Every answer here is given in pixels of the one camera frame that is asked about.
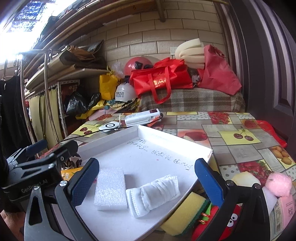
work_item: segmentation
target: foam strip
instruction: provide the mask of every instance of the foam strip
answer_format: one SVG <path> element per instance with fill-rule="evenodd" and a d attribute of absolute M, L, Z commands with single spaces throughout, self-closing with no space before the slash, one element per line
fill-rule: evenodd
<path fill-rule="evenodd" d="M 127 209 L 126 183 L 122 168 L 105 168 L 99 171 L 94 204 L 98 210 Z"/>

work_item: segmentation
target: table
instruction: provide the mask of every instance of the table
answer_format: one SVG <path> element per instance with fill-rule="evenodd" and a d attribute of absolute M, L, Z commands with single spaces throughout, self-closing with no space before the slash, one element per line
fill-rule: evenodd
<path fill-rule="evenodd" d="M 97 126 L 118 120 L 118 116 L 119 114 L 104 115 L 86 124 Z M 249 113 L 165 112 L 162 121 L 154 124 L 152 128 L 212 148 L 210 166 L 219 171 L 225 180 L 231 179 L 237 173 L 248 171 L 264 185 L 271 172 L 289 175 L 293 180 L 291 194 L 296 203 L 294 160 L 291 157 L 278 156 L 275 148 L 280 153 L 285 150 L 270 134 L 260 128 Z M 84 145 L 105 135 L 95 133 L 90 137 L 69 137 L 74 136 L 77 136 L 79 145 Z M 271 240 L 281 233 L 281 230 L 276 231 L 277 222 L 273 210 L 270 215 Z"/>

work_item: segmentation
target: white electronic device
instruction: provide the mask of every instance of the white electronic device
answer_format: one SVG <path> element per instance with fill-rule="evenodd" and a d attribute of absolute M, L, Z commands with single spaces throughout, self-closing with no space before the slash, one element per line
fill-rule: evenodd
<path fill-rule="evenodd" d="M 110 134 L 113 131 L 116 131 L 118 128 L 120 128 L 121 123 L 117 122 L 117 121 L 111 121 L 107 124 L 101 125 L 99 127 L 99 130 L 101 130 L 101 132 L 103 134 Z"/>
<path fill-rule="evenodd" d="M 160 116 L 159 109 L 147 110 L 128 115 L 125 118 L 126 127 L 148 124 L 158 116 Z"/>

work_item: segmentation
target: toy eye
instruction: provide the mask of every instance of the toy eye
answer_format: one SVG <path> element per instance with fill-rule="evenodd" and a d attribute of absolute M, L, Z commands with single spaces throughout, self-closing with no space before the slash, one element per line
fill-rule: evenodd
<path fill-rule="evenodd" d="M 233 221 L 230 219 L 228 224 L 227 224 L 227 227 L 231 228 L 233 226 Z"/>
<path fill-rule="evenodd" d="M 232 216 L 231 216 L 231 219 L 236 221 L 238 218 L 237 214 L 233 213 Z"/>

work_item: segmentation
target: plaid blanket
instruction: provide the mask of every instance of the plaid blanket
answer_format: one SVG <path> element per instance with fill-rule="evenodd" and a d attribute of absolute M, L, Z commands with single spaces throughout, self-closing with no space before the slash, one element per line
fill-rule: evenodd
<path fill-rule="evenodd" d="M 157 90 L 158 99 L 167 95 L 166 90 Z M 151 92 L 142 94 L 138 111 L 158 108 L 165 111 L 227 111 L 244 112 L 245 103 L 238 92 L 230 96 L 220 91 L 201 88 L 172 90 L 171 97 L 163 104 L 156 104 Z"/>

